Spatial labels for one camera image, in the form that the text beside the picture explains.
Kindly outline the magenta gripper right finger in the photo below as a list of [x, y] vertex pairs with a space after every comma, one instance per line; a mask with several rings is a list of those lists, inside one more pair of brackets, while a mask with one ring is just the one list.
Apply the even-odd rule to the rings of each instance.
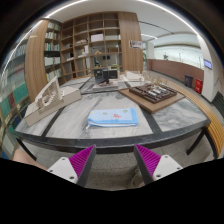
[[158, 155], [150, 149], [135, 144], [134, 155], [146, 185], [182, 169], [169, 155]]

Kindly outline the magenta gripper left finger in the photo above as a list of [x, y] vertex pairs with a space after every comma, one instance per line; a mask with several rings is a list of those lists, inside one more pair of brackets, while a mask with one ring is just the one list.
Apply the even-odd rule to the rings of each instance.
[[96, 155], [96, 146], [92, 145], [81, 150], [70, 158], [61, 157], [48, 172], [84, 187]]

